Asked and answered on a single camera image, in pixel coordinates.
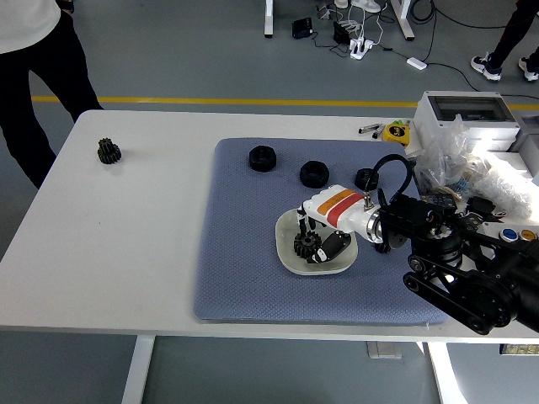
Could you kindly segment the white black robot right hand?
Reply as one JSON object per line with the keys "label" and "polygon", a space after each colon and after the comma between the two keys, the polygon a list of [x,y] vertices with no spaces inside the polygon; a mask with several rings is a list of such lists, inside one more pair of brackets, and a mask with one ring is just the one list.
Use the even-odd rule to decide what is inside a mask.
{"label": "white black robot right hand", "polygon": [[354,232],[379,242],[377,209],[367,196],[341,185],[321,191],[296,210],[296,254],[308,263],[329,262],[350,245]]}

